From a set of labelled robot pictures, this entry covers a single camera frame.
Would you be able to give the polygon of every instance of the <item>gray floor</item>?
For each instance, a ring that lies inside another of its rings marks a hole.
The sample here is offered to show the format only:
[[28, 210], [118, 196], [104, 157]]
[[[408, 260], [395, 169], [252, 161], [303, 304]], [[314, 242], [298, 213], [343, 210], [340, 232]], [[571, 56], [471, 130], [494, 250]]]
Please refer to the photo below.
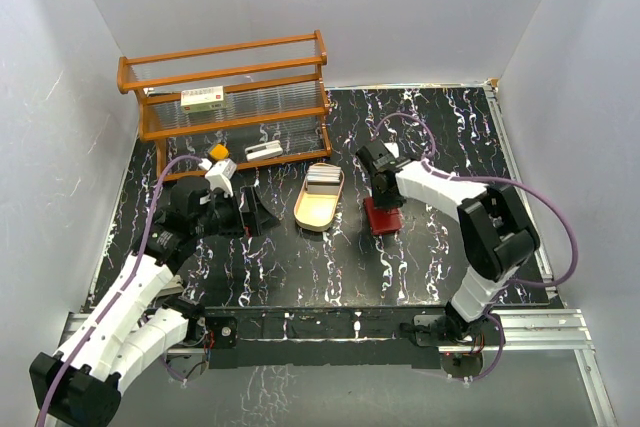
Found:
[[207, 371], [183, 389], [156, 364], [127, 391], [111, 425], [584, 427], [596, 423], [573, 352], [535, 351], [505, 352], [492, 375], [469, 388], [405, 367], [327, 366]]

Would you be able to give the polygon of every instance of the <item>white wall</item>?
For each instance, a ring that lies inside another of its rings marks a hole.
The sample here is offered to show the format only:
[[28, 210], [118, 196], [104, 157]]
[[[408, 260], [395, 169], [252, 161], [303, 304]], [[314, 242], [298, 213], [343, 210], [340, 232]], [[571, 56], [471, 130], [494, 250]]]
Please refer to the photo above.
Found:
[[[500, 82], [524, 179], [548, 192], [578, 235], [578, 272], [562, 289], [584, 313], [621, 425], [638, 425], [640, 343], [638, 70], [640, 0], [543, 0]], [[557, 271], [560, 227], [542, 218]]]
[[0, 0], [2, 425], [33, 425], [53, 352], [102, 254], [137, 122], [92, 0]]
[[95, 0], [125, 55], [320, 29], [328, 85], [500, 76], [540, 0]]

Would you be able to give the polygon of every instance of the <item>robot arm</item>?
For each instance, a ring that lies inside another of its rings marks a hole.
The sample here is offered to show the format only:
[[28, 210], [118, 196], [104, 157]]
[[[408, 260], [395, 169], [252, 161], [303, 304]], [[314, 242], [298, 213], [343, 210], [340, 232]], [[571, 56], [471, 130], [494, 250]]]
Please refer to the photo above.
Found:
[[[145, 325], [131, 331], [149, 303], [195, 253], [200, 239], [257, 236], [278, 223], [253, 187], [233, 195], [228, 182], [233, 170], [213, 166], [204, 179], [185, 177], [176, 183], [169, 205], [153, 216], [144, 252], [138, 252], [138, 238], [118, 279], [80, 329], [55, 355], [40, 353], [31, 364], [29, 373], [39, 407], [71, 356], [49, 413], [72, 426], [107, 425], [138, 375], [172, 345], [196, 340], [196, 324], [204, 309], [182, 298], [170, 299]], [[138, 255], [142, 258], [135, 270]], [[85, 339], [90, 329], [94, 330]]]
[[372, 184], [374, 207], [401, 207], [407, 198], [432, 205], [460, 223], [469, 267], [437, 326], [461, 340], [482, 319], [495, 296], [540, 247], [540, 238], [512, 186], [452, 182], [451, 174], [402, 157], [393, 144], [374, 140], [356, 153]]

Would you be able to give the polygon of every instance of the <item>dish rack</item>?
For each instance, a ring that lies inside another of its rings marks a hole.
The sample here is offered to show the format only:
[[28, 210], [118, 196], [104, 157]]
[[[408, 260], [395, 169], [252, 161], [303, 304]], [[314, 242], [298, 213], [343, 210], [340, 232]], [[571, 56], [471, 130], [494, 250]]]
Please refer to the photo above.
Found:
[[[322, 80], [327, 53], [312, 34], [128, 59], [118, 65], [118, 89], [134, 92], [138, 135], [156, 145], [158, 176], [184, 153], [206, 156], [225, 144], [238, 170], [328, 157], [329, 100]], [[223, 86], [224, 107], [185, 113], [183, 90]], [[244, 149], [279, 140], [283, 155], [247, 162]], [[204, 175], [195, 162], [176, 166], [166, 181]]]

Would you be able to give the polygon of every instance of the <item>orange object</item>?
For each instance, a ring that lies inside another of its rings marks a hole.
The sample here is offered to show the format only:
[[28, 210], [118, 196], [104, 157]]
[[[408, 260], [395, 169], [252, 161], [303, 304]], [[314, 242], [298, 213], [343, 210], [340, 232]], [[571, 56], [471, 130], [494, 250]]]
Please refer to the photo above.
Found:
[[[254, 64], [243, 65], [247, 59]], [[304, 124], [307, 131], [303, 135], [318, 135], [319, 142], [313, 149], [304, 151], [299, 147], [297, 151], [285, 152], [280, 157], [239, 163], [238, 170], [243, 170], [331, 155], [326, 128], [329, 100], [322, 79], [322, 66], [326, 64], [324, 41], [320, 31], [316, 30], [306, 35], [135, 59], [121, 57], [117, 84], [123, 94], [133, 91], [136, 95], [140, 113], [139, 136], [143, 141], [156, 144], [158, 175], [167, 165], [167, 142], [179, 145], [176, 141], [181, 136], [209, 134], [224, 129], [228, 130], [227, 140], [235, 139], [232, 142], [235, 146], [238, 141], [234, 137], [234, 129], [259, 124], [268, 126], [269, 123], [277, 123], [282, 128], [289, 126], [296, 135], [302, 135], [299, 131]], [[210, 86], [224, 85], [225, 107], [205, 112], [194, 112], [193, 109], [190, 109], [192, 112], [183, 112], [181, 92], [202, 88], [211, 79], [219, 80]], [[244, 133], [237, 134], [237, 138], [244, 142], [246, 129], [242, 130]], [[247, 139], [248, 145], [262, 139], [251, 140]], [[190, 145], [193, 142], [193, 138], [189, 140]], [[216, 155], [222, 153], [211, 152], [210, 155], [221, 160]], [[166, 181], [204, 173], [171, 173]]]
[[209, 156], [213, 160], [224, 160], [229, 157], [229, 151], [222, 144], [217, 144], [213, 149], [209, 151]]

